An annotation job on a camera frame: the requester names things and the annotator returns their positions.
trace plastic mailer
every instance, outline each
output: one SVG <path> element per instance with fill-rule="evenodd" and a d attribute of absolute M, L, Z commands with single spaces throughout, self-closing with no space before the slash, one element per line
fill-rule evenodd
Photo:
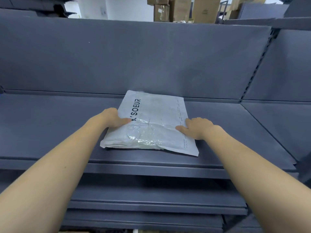
<path fill-rule="evenodd" d="M 100 146 L 124 149 L 166 149 L 198 156 L 194 139 L 175 129 L 188 117 L 184 98 L 127 91 L 118 109 L 120 118 L 132 121 L 109 128 Z"/>

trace person's left arm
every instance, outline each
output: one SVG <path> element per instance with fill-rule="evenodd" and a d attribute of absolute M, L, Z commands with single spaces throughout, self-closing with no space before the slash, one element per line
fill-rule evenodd
<path fill-rule="evenodd" d="M 31 166 L 0 194 L 1 232 L 57 232 L 99 136 L 130 121 L 106 109 Z"/>

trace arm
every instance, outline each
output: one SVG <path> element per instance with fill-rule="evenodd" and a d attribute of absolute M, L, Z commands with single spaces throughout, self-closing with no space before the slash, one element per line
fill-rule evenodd
<path fill-rule="evenodd" d="M 106 109 L 31 166 L 0 194 L 1 232 L 57 232 L 99 136 L 130 121 Z"/>
<path fill-rule="evenodd" d="M 211 121 L 187 119 L 186 125 L 176 129 L 207 142 L 265 232 L 310 232 L 311 189 Z"/>

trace hand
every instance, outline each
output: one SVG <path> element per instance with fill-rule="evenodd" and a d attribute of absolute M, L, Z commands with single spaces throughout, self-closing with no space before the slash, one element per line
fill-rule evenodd
<path fill-rule="evenodd" d="M 131 121 L 130 118 L 119 118 L 116 108 L 105 109 L 100 115 L 104 119 L 106 127 L 120 127 Z"/>
<path fill-rule="evenodd" d="M 186 118 L 185 122 L 188 128 L 184 126 L 176 126 L 176 129 L 184 133 L 186 136 L 192 137 L 196 140 L 206 139 L 207 133 L 211 128 L 216 126 L 208 119 L 203 118 Z"/>

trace person's right hand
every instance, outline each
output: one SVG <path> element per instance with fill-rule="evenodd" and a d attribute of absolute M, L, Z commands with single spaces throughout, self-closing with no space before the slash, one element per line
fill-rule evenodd
<path fill-rule="evenodd" d="M 176 126 L 176 129 L 186 136 L 192 137 L 196 140 L 206 139 L 207 133 L 211 131 L 214 125 L 208 119 L 203 118 L 193 118 L 185 120 L 187 128 L 184 126 Z"/>

